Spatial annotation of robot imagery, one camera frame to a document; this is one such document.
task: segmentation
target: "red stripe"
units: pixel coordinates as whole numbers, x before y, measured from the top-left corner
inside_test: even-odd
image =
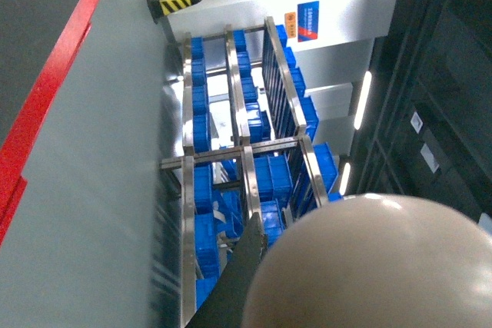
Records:
[[[17,206],[12,203],[12,196],[21,180],[22,169],[46,114],[88,34],[98,2],[78,1],[0,150],[0,229],[3,230],[0,233],[0,244],[6,232],[3,214],[12,214],[13,217],[15,209],[12,212],[12,208]]]
[[[311,40],[317,40],[317,32],[308,31],[306,28],[301,26],[298,27],[298,34],[299,36],[304,36],[305,38],[310,38]]]
[[[21,202],[22,195],[24,194],[24,190],[27,185],[27,181],[23,177],[20,177],[5,212],[0,216],[0,246],[2,245],[5,235],[7,234],[8,227],[14,218],[15,211]]]

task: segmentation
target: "beige round object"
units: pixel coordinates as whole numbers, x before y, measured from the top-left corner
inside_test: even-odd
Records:
[[[268,252],[242,326],[492,327],[492,238],[416,197],[339,201]]]

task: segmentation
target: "traffic cone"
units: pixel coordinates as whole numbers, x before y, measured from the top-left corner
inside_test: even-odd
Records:
[[[170,15],[192,5],[198,4],[201,0],[147,0],[148,9],[151,11],[154,23],[163,15]]]

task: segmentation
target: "orange label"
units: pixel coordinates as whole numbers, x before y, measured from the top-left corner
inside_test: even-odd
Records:
[[[295,38],[298,35],[298,26],[295,12],[285,13],[285,31],[288,38]]]

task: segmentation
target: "blue storage crate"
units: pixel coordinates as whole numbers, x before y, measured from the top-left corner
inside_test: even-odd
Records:
[[[332,194],[328,194],[328,200],[330,202],[334,202],[334,201],[339,201],[339,200],[343,200],[344,197],[340,195],[340,193],[337,191],[337,192],[334,192]]]
[[[203,86],[207,83],[205,60],[191,60],[191,80],[193,81],[193,86]]]
[[[256,91],[256,87],[253,84],[253,78],[242,78],[241,85],[243,87],[244,103],[258,102],[258,92]]]
[[[287,60],[287,65],[289,68],[295,68],[297,62],[294,57],[294,52],[291,47],[284,48],[285,59]]]
[[[271,247],[284,231],[281,209],[276,200],[261,203],[261,218],[264,232],[268,235],[268,246]]]
[[[191,39],[191,58],[192,59],[203,59],[204,48],[203,48],[203,38],[192,38]]]
[[[246,104],[251,143],[261,142],[263,138],[263,120],[261,119],[260,105],[258,103]]]
[[[212,205],[212,164],[194,169],[194,205],[197,213],[206,214],[213,211]]]
[[[238,64],[241,78],[251,77],[251,62],[246,51],[238,52]]]
[[[212,292],[215,285],[217,284],[217,277],[205,278],[204,280],[196,281],[196,290],[197,290],[197,310],[200,309],[200,306],[205,302],[208,295]]]
[[[261,112],[261,119],[263,121],[262,141],[269,141],[271,139],[271,126],[270,126],[270,121],[268,120],[267,111]]]
[[[236,50],[238,52],[246,51],[246,35],[243,30],[237,30],[233,32],[234,43],[236,44]]]
[[[298,97],[303,98],[306,92],[306,83],[300,68],[291,68],[292,81],[294,82],[295,91],[298,92]]]
[[[278,38],[283,48],[287,46],[287,32],[285,31],[284,25],[277,26]]]
[[[239,217],[233,212],[224,212],[225,223],[219,219],[216,219],[217,232],[225,232],[228,238],[239,238],[243,234],[243,222],[242,217]]]
[[[330,193],[335,181],[338,178],[338,168],[335,164],[335,160],[333,159],[330,146],[328,143],[315,145],[314,153],[316,154],[317,165],[320,168],[324,186],[326,187],[326,192]]]
[[[324,186],[327,193],[329,193],[338,177],[338,169],[333,159],[333,155],[331,154],[330,147],[326,143],[315,145],[314,153],[320,168]],[[316,208],[311,182],[309,181],[309,176],[304,164],[302,165],[300,180],[296,187],[296,199],[294,203],[295,204],[291,204],[291,209],[295,214],[298,212],[301,216]]]
[[[194,216],[194,247],[198,265],[205,278],[219,277],[217,231],[212,213]]]
[[[280,228],[270,228],[265,230],[265,233],[268,235],[268,247],[272,247],[275,242],[280,238],[284,231]]]
[[[197,153],[211,150],[210,121],[207,114],[193,116],[193,144]]]
[[[254,159],[254,170],[258,182],[258,193],[260,201],[270,201],[273,198],[274,188],[271,182],[270,166],[268,157],[257,157]]]
[[[311,140],[314,140],[320,119],[317,116],[316,108],[314,108],[313,99],[311,96],[307,96],[306,98],[299,98],[299,101],[301,102],[302,111],[304,112],[304,117],[306,118],[306,134],[311,138]]]
[[[239,191],[226,191],[223,195],[224,202],[227,208],[232,212],[241,216],[241,203],[239,201]]]
[[[222,161],[222,167],[228,172],[229,180],[236,181],[238,179],[236,163],[232,159],[229,161]]]
[[[207,85],[193,86],[193,114],[207,114],[208,112],[208,89]]]
[[[267,159],[273,185],[273,198],[277,199],[280,208],[285,208],[289,204],[293,188],[287,158],[285,155],[279,155]]]

